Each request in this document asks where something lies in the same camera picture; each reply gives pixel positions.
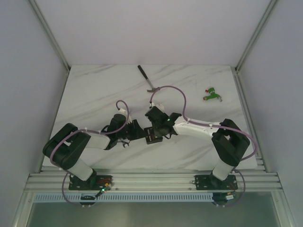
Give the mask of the black fuse box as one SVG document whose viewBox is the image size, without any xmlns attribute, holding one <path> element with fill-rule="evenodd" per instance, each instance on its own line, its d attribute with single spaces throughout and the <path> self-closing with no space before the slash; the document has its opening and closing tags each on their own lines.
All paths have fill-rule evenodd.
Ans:
<svg viewBox="0 0 303 227">
<path fill-rule="evenodd" d="M 151 145 L 163 141 L 163 137 L 156 136 L 152 127 L 144 128 L 144 131 L 146 133 L 145 139 L 147 145 Z"/>
</svg>

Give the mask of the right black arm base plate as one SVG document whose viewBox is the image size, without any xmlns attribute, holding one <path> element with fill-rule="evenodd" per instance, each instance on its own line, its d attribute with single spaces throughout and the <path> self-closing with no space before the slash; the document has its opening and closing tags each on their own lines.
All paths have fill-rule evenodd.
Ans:
<svg viewBox="0 0 303 227">
<path fill-rule="evenodd" d="M 213 175 L 195 175 L 194 185 L 197 190 L 237 190 L 237 180 L 235 175 L 228 175 L 223 181 Z"/>
</svg>

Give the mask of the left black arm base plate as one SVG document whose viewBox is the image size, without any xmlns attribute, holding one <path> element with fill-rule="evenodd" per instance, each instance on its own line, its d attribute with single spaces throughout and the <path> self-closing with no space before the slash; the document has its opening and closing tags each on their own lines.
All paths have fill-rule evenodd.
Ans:
<svg viewBox="0 0 303 227">
<path fill-rule="evenodd" d="M 98 191 L 103 189 L 106 184 L 112 183 L 111 175 L 94 175 L 88 180 L 83 181 L 78 177 L 70 177 L 69 190 L 71 191 Z"/>
</svg>

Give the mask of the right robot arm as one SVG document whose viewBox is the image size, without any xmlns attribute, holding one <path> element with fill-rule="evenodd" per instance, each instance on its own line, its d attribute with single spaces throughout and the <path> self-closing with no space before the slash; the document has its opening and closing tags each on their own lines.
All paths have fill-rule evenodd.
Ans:
<svg viewBox="0 0 303 227">
<path fill-rule="evenodd" d="M 222 188 L 229 173 L 241 162 L 250 146 L 248 136 L 230 119 L 220 123 L 193 121 L 180 113 L 167 115 L 158 107 L 151 107 L 145 114 L 157 136 L 185 135 L 200 139 L 210 139 L 219 160 L 210 174 L 210 184 Z"/>
</svg>

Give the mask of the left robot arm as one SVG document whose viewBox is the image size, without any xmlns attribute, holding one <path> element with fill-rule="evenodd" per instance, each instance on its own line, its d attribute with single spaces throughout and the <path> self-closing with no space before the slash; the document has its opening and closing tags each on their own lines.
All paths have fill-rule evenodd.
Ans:
<svg viewBox="0 0 303 227">
<path fill-rule="evenodd" d="M 80 158 L 85 148 L 110 150 L 118 142 L 126 146 L 132 140 L 147 136 L 137 120 L 125 121 L 126 116 L 115 114 L 110 124 L 101 131 L 80 131 L 74 124 L 68 123 L 45 144 L 43 154 L 53 165 L 78 177 L 85 190 L 92 190 L 97 179 L 95 171 Z"/>
</svg>

